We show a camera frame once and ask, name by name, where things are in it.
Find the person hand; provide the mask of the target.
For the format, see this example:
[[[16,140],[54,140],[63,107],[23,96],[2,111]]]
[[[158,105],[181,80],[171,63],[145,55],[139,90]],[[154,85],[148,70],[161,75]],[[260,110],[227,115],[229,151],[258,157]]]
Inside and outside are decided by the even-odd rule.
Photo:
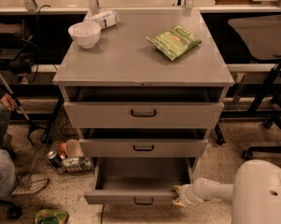
[[[0,99],[0,103],[9,111],[15,110],[16,103],[14,99],[7,93]]]

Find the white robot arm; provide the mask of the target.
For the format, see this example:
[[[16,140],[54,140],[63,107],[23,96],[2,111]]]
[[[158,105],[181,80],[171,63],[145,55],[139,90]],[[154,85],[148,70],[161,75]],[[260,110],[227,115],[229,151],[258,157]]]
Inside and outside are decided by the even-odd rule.
[[[173,204],[187,207],[212,201],[232,205],[232,224],[281,224],[281,168],[262,160],[243,163],[232,184],[197,178],[173,186]]]

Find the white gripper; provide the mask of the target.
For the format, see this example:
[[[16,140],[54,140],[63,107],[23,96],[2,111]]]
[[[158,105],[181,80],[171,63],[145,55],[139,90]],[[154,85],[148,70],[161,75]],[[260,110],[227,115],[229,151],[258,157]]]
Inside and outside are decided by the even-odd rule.
[[[173,186],[173,190],[179,193],[179,199],[173,200],[173,204],[185,207],[185,205],[196,205],[202,200],[194,193],[191,184],[182,186]]]

